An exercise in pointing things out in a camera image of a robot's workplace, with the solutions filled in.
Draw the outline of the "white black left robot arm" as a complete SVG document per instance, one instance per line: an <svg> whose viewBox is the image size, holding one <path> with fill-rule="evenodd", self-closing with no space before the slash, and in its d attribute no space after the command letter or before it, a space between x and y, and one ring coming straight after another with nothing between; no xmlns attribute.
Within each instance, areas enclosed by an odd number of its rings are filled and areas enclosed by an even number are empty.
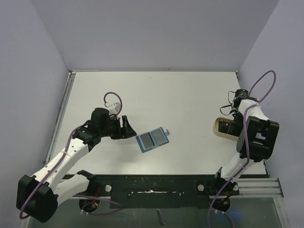
<svg viewBox="0 0 304 228"><path fill-rule="evenodd" d="M135 137L127 116L115 117L108 109L96 108L90 120L75 128L68 137L63 150L45 167L32 176L24 175L18 181L16 207L19 218L34 217L40 222L48 221L59 202L55 189L67 172L101 142Z"/></svg>

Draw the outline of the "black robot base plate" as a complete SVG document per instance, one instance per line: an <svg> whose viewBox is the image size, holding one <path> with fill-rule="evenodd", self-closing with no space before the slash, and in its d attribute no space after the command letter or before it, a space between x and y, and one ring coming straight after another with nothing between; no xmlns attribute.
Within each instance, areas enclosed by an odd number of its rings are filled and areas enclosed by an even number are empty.
<svg viewBox="0 0 304 228"><path fill-rule="evenodd" d="M110 200L111 209L208 209L227 211L230 197L239 195L236 183L213 175L91 175L80 195Z"/></svg>

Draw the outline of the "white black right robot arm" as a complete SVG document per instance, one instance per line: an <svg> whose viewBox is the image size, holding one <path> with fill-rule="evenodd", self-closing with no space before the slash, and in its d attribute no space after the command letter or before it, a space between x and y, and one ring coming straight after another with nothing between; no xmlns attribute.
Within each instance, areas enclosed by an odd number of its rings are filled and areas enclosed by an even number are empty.
<svg viewBox="0 0 304 228"><path fill-rule="evenodd" d="M234 92L229 105L233 119L219 117L213 125L215 135L237 141L236 154L221 167L217 179L212 181L212 190L223 194L228 182L236 183L239 177L252 165L270 158L279 132L279 123L270 120L262 112L256 98L244 89Z"/></svg>

